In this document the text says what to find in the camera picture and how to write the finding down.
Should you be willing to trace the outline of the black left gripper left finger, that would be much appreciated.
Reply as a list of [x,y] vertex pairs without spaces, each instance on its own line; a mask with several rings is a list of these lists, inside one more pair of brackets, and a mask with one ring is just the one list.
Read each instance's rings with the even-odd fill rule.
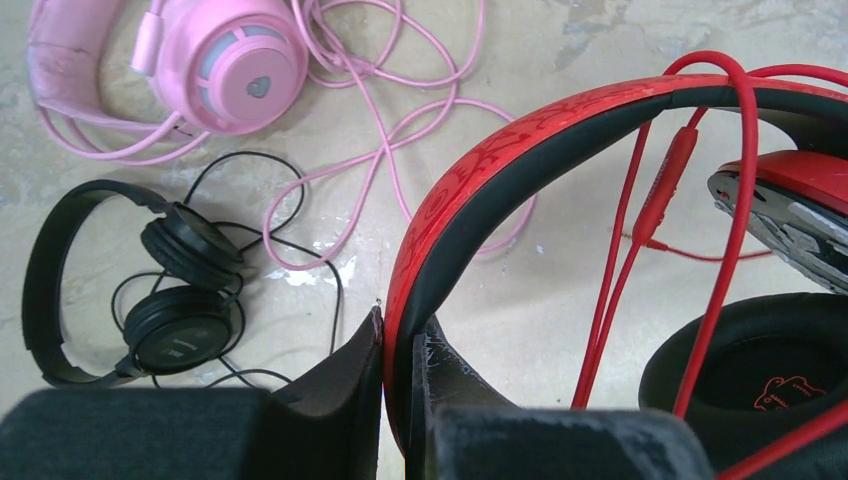
[[381,416],[381,310],[274,392],[42,390],[1,424],[5,479],[372,479]]

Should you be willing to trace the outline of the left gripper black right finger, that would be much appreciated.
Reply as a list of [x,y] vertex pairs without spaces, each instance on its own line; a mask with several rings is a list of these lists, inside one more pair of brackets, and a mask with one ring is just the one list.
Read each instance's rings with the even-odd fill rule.
[[437,318],[414,337],[409,479],[711,479],[694,433],[656,410],[519,407],[453,348]]

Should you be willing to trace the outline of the red black headphones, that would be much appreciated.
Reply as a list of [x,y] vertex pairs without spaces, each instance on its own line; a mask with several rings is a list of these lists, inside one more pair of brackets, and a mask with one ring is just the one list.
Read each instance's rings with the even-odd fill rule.
[[715,360],[734,343],[740,317],[762,334],[776,319],[787,332],[800,310],[822,311],[847,291],[847,94],[844,72],[779,65],[735,81],[718,74],[662,75],[611,84],[557,101],[483,140],[435,184],[416,212],[393,268],[384,323],[384,393],[395,440],[406,452],[414,337],[434,317],[483,242],[551,182],[648,125],[667,110],[739,110],[746,125],[768,122],[791,151],[756,154],[721,166],[708,181],[716,205],[804,275],[822,295],[778,295],[735,307],[710,306]]

